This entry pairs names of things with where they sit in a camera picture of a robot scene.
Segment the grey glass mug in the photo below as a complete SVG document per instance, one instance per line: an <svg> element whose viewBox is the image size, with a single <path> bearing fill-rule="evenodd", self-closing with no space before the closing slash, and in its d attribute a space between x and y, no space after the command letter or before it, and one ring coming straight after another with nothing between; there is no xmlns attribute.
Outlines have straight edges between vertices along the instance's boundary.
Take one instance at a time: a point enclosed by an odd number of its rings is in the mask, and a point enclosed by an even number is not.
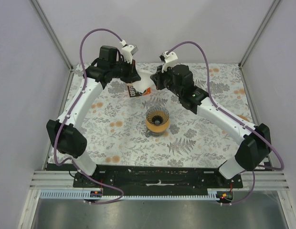
<svg viewBox="0 0 296 229"><path fill-rule="evenodd" d="M146 129L146 132L145 132L145 137L150 137L150 136L153 136L153 137L158 137L158 136L162 136L165 134L165 131L162 131L162 132L153 132L149 129Z"/></svg>

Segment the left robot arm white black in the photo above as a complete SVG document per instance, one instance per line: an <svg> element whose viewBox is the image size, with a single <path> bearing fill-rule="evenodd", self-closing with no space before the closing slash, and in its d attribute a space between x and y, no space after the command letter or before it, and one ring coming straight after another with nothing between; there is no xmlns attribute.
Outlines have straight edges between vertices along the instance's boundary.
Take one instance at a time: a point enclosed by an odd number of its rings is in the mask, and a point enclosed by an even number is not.
<svg viewBox="0 0 296 229"><path fill-rule="evenodd" d="M56 119L49 120L46 128L54 152L65 154L77 170L81 170L84 182L89 187L100 183L97 165L86 151L87 139L79 131L93 101L112 79L125 83L140 80L133 55L137 46L126 44L121 50L113 46L102 46L99 57L84 70L82 84L65 111Z"/></svg>

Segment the coffee filter box orange black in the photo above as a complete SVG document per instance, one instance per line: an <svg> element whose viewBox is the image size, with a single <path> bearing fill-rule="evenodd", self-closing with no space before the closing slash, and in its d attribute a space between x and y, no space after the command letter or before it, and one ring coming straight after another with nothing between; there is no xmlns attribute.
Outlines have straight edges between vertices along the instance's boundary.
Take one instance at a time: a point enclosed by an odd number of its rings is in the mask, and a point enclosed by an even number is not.
<svg viewBox="0 0 296 229"><path fill-rule="evenodd" d="M130 98L141 97L151 93L151 87L140 82L128 83L127 89Z"/></svg>

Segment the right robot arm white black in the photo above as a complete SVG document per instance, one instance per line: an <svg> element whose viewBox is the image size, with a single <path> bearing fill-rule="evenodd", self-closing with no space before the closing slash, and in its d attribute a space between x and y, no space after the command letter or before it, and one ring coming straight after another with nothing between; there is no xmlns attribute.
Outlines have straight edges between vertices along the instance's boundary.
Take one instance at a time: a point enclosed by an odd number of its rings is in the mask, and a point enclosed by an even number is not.
<svg viewBox="0 0 296 229"><path fill-rule="evenodd" d="M270 153L270 130L265 124L254 125L214 104L209 94L196 86L189 67L178 64L163 72L159 66L151 80L156 89L168 89L179 98L181 105L224 130L238 145L237 153L218 167L215 185L226 187L231 178L243 171L253 171Z"/></svg>

